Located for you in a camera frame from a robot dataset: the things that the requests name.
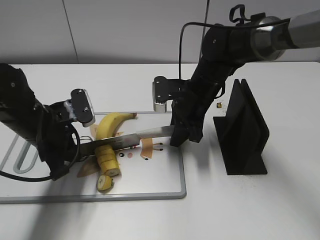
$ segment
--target black stand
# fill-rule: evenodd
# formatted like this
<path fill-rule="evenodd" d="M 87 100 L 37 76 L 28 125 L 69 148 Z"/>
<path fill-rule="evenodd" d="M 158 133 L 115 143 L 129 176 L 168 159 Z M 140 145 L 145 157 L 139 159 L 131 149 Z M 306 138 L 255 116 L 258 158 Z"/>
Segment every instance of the black stand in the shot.
<path fill-rule="evenodd" d="M 228 175 L 267 174 L 261 153 L 269 129 L 245 79 L 234 81 L 226 116 L 213 121 Z"/>

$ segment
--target table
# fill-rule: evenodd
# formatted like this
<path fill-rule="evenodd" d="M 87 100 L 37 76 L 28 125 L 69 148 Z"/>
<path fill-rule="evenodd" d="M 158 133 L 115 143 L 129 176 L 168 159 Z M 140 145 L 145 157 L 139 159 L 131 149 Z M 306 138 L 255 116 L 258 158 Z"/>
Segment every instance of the table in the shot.
<path fill-rule="evenodd" d="M 88 90 L 96 112 L 152 111 L 151 82 L 176 64 L 15 65 L 44 104 Z M 184 64 L 182 76 L 195 64 Z M 267 175 L 228 176 L 212 116 L 226 112 L 233 79 L 246 78 L 270 138 Z M 1 239 L 319 239 L 320 65 L 250 63 L 209 109 L 200 144 L 182 146 L 187 196 L 178 200 L 0 205 Z"/>

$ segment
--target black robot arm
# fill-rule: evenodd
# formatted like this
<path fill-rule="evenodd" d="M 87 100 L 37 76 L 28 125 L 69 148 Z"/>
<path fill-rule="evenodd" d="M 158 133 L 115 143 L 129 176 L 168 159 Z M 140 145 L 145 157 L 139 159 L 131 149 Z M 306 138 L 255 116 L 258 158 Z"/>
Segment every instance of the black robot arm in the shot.
<path fill-rule="evenodd" d="M 50 168 L 50 176 L 25 178 L 2 171 L 0 175 L 21 181 L 41 182 L 59 179 L 69 172 L 80 157 L 80 138 L 71 123 L 78 121 L 87 127 L 95 121 L 95 116 L 84 89 L 73 90 L 71 99 L 43 105 L 30 89 L 23 71 L 2 63 L 0 121 L 37 148 L 41 161 Z"/>
<path fill-rule="evenodd" d="M 237 9 L 241 18 L 233 19 Z M 172 146 L 178 147 L 187 139 L 196 143 L 202 139 L 208 108 L 224 94 L 227 78 L 245 63 L 276 60 L 286 49 L 320 47 L 320 10 L 284 20 L 266 17 L 265 13 L 247 19 L 244 10 L 244 5 L 237 5 L 230 11 L 230 20 L 239 22 L 236 26 L 187 23 L 185 26 L 210 27 L 191 79 L 154 79 L 154 110 L 165 112 L 166 101 L 172 100 Z"/>

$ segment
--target knife blade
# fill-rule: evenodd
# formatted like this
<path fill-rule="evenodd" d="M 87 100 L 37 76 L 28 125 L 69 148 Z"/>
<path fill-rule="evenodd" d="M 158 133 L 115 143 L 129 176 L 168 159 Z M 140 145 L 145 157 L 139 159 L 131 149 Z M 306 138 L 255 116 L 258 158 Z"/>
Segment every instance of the knife blade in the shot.
<path fill-rule="evenodd" d="M 80 156 L 95 155 L 95 149 L 100 146 L 110 145 L 114 151 L 134 147 L 140 144 L 141 139 L 171 137 L 174 125 L 151 128 L 136 133 L 104 138 L 80 144 Z"/>

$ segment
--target banana peel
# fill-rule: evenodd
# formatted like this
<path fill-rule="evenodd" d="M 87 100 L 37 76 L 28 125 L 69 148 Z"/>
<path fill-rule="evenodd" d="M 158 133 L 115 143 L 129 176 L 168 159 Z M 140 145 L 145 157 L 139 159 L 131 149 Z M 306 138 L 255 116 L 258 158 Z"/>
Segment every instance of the banana peel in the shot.
<path fill-rule="evenodd" d="M 95 139 L 101 140 L 113 137 L 119 125 L 130 119 L 135 119 L 137 113 L 112 112 L 104 116 L 97 126 Z M 111 177 L 120 174 L 116 153 L 110 145 L 99 146 L 95 149 L 95 156 L 101 169 L 101 176 L 97 182 L 97 189 L 105 191 L 113 186 Z"/>

